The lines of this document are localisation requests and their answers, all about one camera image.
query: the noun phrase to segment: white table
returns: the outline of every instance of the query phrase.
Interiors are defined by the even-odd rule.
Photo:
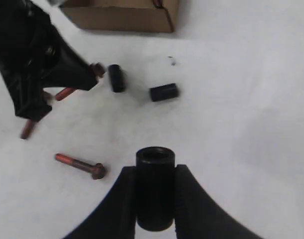
[[[304,0],[182,0],[172,35],[84,32],[37,2],[87,61],[120,64],[129,90],[115,95],[106,81],[76,92],[23,141],[25,121],[0,77],[0,239],[64,237],[152,145],[174,150],[254,232],[304,239]],[[149,87],[172,82],[180,99],[149,102]],[[109,174],[92,181],[53,160],[58,152],[101,162]],[[175,234],[137,229],[137,238]]]

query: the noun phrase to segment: black plastic part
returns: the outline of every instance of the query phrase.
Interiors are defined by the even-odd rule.
[[[90,90],[98,83],[49,15],[30,0],[0,0],[0,73],[15,115],[35,122],[52,109],[43,88]]]
[[[165,101],[179,97],[179,89],[175,83],[150,89],[150,98],[153,102]]]
[[[102,203],[65,239],[134,239],[134,186],[135,167],[124,167]]]
[[[137,222],[160,232],[173,224],[175,154],[162,147],[137,152]]]
[[[111,65],[108,67],[110,84],[112,91],[121,93],[126,90],[126,80],[122,69],[119,65]]]
[[[175,172],[175,225],[178,239],[261,239],[221,209],[186,165]]]

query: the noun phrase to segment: cardboard box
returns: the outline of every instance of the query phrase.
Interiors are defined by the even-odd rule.
[[[68,0],[60,8],[81,29],[174,32],[178,6],[179,0]]]

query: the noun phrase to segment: black cylindrical spacer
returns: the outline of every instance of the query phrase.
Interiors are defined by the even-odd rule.
[[[126,90],[126,80],[123,71],[119,65],[111,65],[108,67],[110,84],[112,91],[121,93]]]
[[[163,147],[137,152],[137,221],[141,228],[160,232],[173,224],[175,154]]]
[[[175,83],[151,88],[150,97],[153,102],[173,99],[179,97],[179,89]]]

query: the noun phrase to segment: bolt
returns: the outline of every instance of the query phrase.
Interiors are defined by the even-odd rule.
[[[21,139],[28,139],[31,136],[36,124],[37,124],[37,122],[34,122],[32,120],[28,120],[25,127],[23,128],[23,131],[21,133],[20,138]]]
[[[55,155],[55,159],[61,163],[64,163],[64,164],[70,165],[74,168],[78,168],[82,171],[91,173],[92,178],[94,180],[103,179],[107,172],[105,167],[101,163],[97,163],[96,165],[92,166],[91,164],[81,162],[77,159],[68,157],[68,156],[60,154],[60,153]]]
[[[66,89],[63,89],[62,91],[60,91],[56,96],[56,100],[57,101],[62,101],[64,100],[65,98],[67,98],[69,95],[71,95],[72,93],[74,93],[76,91],[76,89],[73,89],[73,88],[66,88]]]
[[[91,64],[90,67],[93,73],[100,78],[103,78],[104,74],[106,73],[106,69],[100,63]]]

